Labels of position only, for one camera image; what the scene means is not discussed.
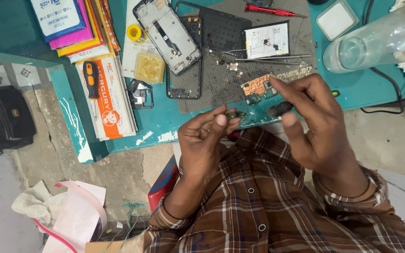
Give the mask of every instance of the pink packet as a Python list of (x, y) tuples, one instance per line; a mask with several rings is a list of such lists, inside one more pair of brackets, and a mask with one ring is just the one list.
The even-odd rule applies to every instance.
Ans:
[(49, 42), (51, 49), (58, 49), (60, 47), (68, 46), (74, 43), (87, 41), (93, 39), (93, 32), (90, 27), (89, 19), (87, 16), (86, 6), (84, 5), (83, 0), (77, 0), (79, 4), (79, 9), (81, 10), (82, 18), (84, 19), (84, 23), (86, 27), (76, 32), (69, 33), (57, 39), (53, 39)]

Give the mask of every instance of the brown plaid shirt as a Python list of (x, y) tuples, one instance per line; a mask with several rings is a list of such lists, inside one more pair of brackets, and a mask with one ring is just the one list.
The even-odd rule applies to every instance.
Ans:
[(151, 215), (144, 251), (405, 252), (404, 221), (387, 199), (386, 181), (363, 168), (368, 190), (341, 197), (313, 180), (326, 210), (304, 185), (304, 169), (283, 140), (260, 128), (241, 135), (220, 163), (194, 217), (163, 207)]

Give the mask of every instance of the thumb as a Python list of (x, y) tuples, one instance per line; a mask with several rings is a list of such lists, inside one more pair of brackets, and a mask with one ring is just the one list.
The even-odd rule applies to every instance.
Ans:
[(204, 142), (208, 143), (211, 147), (215, 147), (215, 145), (217, 145), (217, 143), (222, 138), (227, 123), (228, 118), (226, 117), (226, 115), (218, 114), (214, 122), (212, 123), (212, 127), (209, 130), (209, 135)]
[(311, 144), (304, 135), (298, 116), (293, 112), (285, 113), (282, 116), (282, 125), (289, 138), (292, 155), (298, 158), (309, 156), (312, 152)]

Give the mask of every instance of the green wire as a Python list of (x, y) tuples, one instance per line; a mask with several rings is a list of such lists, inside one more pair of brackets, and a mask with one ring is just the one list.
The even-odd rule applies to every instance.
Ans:
[[(134, 204), (133, 204), (133, 203), (128, 203), (128, 202), (125, 201), (125, 203), (123, 204), (123, 206), (124, 206), (124, 207), (129, 207), (129, 213), (128, 213), (127, 218), (126, 218), (127, 226), (123, 227), (123, 228), (113, 237), (112, 241), (110, 241), (109, 245), (107, 245), (107, 247), (106, 247), (106, 249), (103, 251), (103, 253), (105, 253), (105, 252), (107, 251), (107, 249), (108, 249), (108, 248), (110, 247), (110, 245), (113, 243), (113, 240), (115, 240), (116, 236), (117, 236), (119, 233), (121, 233), (121, 231), (123, 231), (126, 227), (129, 227), (129, 232), (127, 233), (126, 237), (124, 238), (123, 244), (121, 244), (121, 247), (120, 247), (120, 252), (121, 252), (121, 249), (123, 248), (123, 245), (126, 243), (127, 237), (129, 236), (129, 234), (132, 232), (132, 229), (133, 229), (133, 228), (135, 227), (135, 225), (137, 224), (137, 221), (138, 221), (138, 219), (139, 219), (139, 207), (144, 206), (144, 204), (142, 204), (142, 203), (134, 203)], [(136, 213), (137, 219), (135, 220), (134, 225), (131, 227), (131, 217), (132, 217), (132, 213), (133, 213), (134, 211), (135, 211), (135, 213)]]

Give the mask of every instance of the solder wire spool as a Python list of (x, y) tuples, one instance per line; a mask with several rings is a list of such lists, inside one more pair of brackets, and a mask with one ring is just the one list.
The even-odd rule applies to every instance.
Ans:
[(138, 25), (130, 25), (127, 27), (126, 34), (131, 41), (135, 41), (137, 43), (145, 42), (146, 38), (148, 37), (145, 31), (143, 31), (143, 29)]

